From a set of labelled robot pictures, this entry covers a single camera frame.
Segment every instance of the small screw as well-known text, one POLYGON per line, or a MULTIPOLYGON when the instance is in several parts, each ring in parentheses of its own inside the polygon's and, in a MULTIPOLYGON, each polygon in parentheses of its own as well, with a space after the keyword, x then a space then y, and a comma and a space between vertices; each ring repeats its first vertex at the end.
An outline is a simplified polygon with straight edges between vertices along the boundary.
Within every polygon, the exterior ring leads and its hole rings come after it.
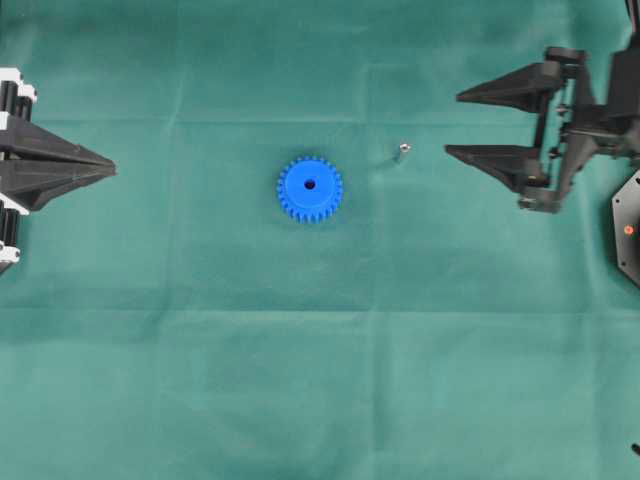
POLYGON ((408 143, 401 144, 398 147, 398 153, 396 153, 396 156, 395 156, 394 160, 396 162, 401 162, 402 161, 402 157, 407 155, 410 151, 411 151, 411 145, 410 144, 408 144, 408 143))

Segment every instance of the table surface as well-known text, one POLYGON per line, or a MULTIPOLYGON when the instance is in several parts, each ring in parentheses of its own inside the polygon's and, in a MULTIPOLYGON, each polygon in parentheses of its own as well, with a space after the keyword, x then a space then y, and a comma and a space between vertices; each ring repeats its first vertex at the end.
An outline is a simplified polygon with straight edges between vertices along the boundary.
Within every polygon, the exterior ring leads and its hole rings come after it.
POLYGON ((0 279, 0 476, 637 477, 627 162, 551 216, 443 150, 529 144, 454 98, 547 46, 604 101, 629 29, 601 0, 3 2, 34 122, 119 176, 26 219, 0 279), (278 205, 302 154, 344 177, 321 225, 278 205))

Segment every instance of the gear teeth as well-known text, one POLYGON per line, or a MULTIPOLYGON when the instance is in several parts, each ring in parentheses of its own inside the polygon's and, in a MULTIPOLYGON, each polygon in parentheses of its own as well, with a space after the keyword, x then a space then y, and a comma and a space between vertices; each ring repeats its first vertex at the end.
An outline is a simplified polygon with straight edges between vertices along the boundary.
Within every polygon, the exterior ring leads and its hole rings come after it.
POLYGON ((280 172, 280 175, 277 180, 276 192, 278 196, 278 201, 284 210, 284 212, 296 220, 301 224, 318 224, 325 220, 327 220, 331 215, 333 215, 340 206, 343 197, 343 182, 342 175, 337 170, 337 168, 331 164, 326 158, 317 155, 304 155, 299 156, 295 160, 291 161, 288 165, 284 167, 284 169, 280 172), (299 205, 304 205, 305 194, 303 193, 305 190, 295 190, 288 192, 287 191, 287 182, 289 175, 292 175, 290 178, 295 179, 294 181, 302 181, 304 182, 306 178, 302 178, 300 174, 295 173, 296 166, 300 162, 315 162, 316 165, 311 168, 317 168, 319 172, 322 172, 322 177, 324 179, 330 179, 333 186, 333 193, 328 197, 320 197, 321 201, 323 201, 323 207, 321 208, 305 208, 299 205))

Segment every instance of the blue gear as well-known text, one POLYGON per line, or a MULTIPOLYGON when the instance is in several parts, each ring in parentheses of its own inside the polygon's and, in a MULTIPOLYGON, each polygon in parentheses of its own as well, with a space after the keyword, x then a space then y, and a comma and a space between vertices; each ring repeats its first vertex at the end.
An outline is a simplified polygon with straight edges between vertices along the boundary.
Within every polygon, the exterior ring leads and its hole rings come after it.
POLYGON ((342 177, 324 158, 298 158, 280 174, 278 199, 284 211, 298 222, 322 222, 342 202, 342 177))

